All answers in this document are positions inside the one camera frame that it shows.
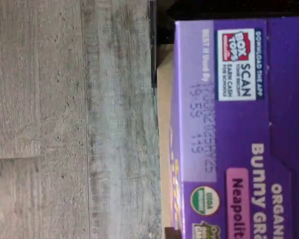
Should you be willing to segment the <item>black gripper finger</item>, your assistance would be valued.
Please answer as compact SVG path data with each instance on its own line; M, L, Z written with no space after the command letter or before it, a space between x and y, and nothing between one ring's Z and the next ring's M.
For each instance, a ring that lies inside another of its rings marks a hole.
M164 228L165 239L182 239L181 231L173 227Z

